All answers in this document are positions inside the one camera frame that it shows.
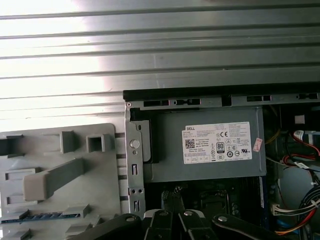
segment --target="metal bracket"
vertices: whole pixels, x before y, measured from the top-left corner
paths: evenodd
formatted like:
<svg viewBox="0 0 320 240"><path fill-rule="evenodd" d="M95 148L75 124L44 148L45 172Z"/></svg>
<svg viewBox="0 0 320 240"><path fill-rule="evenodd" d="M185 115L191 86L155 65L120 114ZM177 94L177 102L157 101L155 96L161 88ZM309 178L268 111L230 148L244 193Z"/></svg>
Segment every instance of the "metal bracket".
<svg viewBox="0 0 320 240"><path fill-rule="evenodd" d="M127 181L129 188L129 212L141 219L146 211L142 133L138 124L130 121L130 108L125 108L125 150L127 165Z"/></svg>

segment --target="red sticker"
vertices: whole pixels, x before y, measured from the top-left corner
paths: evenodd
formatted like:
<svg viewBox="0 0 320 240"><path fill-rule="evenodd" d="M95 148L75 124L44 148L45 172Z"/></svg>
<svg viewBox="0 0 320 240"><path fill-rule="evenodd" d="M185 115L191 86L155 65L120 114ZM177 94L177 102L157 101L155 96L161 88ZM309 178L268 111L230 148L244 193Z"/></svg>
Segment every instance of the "red sticker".
<svg viewBox="0 0 320 240"><path fill-rule="evenodd" d="M261 148L261 145L262 145L262 142L263 142L263 140L262 139L260 139L260 138L256 138L256 140L255 140L255 143L254 143L254 146L253 146L253 151L255 151L255 152L260 152L260 148Z"/></svg>

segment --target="yellow cable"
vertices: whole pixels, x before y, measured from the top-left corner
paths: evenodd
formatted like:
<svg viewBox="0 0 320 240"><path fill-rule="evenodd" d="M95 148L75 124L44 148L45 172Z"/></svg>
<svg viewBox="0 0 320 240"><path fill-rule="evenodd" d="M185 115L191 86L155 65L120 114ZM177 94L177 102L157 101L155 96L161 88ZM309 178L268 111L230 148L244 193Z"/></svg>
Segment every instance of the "yellow cable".
<svg viewBox="0 0 320 240"><path fill-rule="evenodd" d="M279 137L280 133L281 133L281 129L279 128L278 131L276 131L276 133L265 142L265 144L272 143L274 140L276 140L277 137Z"/></svg>
<svg viewBox="0 0 320 240"><path fill-rule="evenodd" d="M289 229L289 230L287 230L287 231L275 231L275 233L278 234L278 235L285 235L285 234L291 233L291 232L293 232L293 231L295 231L295 230L303 227L304 225L305 225L305 223L304 223L304 224L301 224L301 225L299 225L299 226L296 226L296 227L294 227L294 228L291 228L291 229Z"/></svg>

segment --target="gray plastic bracket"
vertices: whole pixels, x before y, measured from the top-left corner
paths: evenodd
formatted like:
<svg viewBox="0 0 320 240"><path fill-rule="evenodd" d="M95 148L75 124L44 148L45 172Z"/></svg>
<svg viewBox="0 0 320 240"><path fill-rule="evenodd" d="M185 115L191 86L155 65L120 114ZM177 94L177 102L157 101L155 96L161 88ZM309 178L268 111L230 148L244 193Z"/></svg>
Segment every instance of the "gray plastic bracket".
<svg viewBox="0 0 320 240"><path fill-rule="evenodd" d="M86 136L86 151L92 152L106 152L108 148L111 148L109 144L110 136L108 134L91 134Z"/></svg>
<svg viewBox="0 0 320 240"><path fill-rule="evenodd" d="M10 232L8 235L4 236L2 240L27 240L29 238L31 238L30 229Z"/></svg>
<svg viewBox="0 0 320 240"><path fill-rule="evenodd" d="M44 134L44 136L57 136L60 139L60 151L45 152L45 156L57 153L66 154L74 152L77 149L75 144L75 134L73 131L62 131L60 133Z"/></svg>
<svg viewBox="0 0 320 240"><path fill-rule="evenodd" d="M49 170L27 175L23 179L24 199L46 200L52 197L56 190L84 173L84 160L76 158Z"/></svg>
<svg viewBox="0 0 320 240"><path fill-rule="evenodd" d="M20 138L23 138L22 134L0 136L0 159L24 156L24 153L17 153L13 151L15 149L15 141Z"/></svg>
<svg viewBox="0 0 320 240"><path fill-rule="evenodd" d="M80 214L80 218L84 219L85 216L90 212L89 204L86 206L71 206L63 211L63 215Z"/></svg>
<svg viewBox="0 0 320 240"><path fill-rule="evenodd" d="M19 220L19 219L23 218L24 216L28 215L29 213L30 213L29 209L27 209L25 211L17 211L17 212L7 213L0 218L0 221Z"/></svg>
<svg viewBox="0 0 320 240"><path fill-rule="evenodd" d="M76 236L78 234L81 234L81 233L87 231L88 229L91 229L92 227L93 226L91 223L89 223L89 224L73 224L65 232L65 236L66 237L73 237L73 236Z"/></svg>

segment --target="screw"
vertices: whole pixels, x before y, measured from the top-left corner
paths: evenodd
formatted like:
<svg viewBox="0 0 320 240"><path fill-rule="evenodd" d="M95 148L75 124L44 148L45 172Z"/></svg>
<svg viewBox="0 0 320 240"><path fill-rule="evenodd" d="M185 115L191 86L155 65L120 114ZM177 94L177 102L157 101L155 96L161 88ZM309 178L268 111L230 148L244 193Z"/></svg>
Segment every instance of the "screw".
<svg viewBox="0 0 320 240"><path fill-rule="evenodd" d="M218 217L218 220L220 222L226 222L226 221L228 221L228 218L226 218L225 216L220 216L220 217Z"/></svg>
<svg viewBox="0 0 320 240"><path fill-rule="evenodd" d="M134 217L128 217L126 219L127 222L133 222L134 220L136 220Z"/></svg>
<svg viewBox="0 0 320 240"><path fill-rule="evenodd" d="M160 216L167 216L167 215L168 215L168 212L167 212L167 211L162 211L162 212L160 212L159 215L160 215Z"/></svg>
<svg viewBox="0 0 320 240"><path fill-rule="evenodd" d="M185 216L192 216L192 214L193 214L192 211L185 211L184 212Z"/></svg>

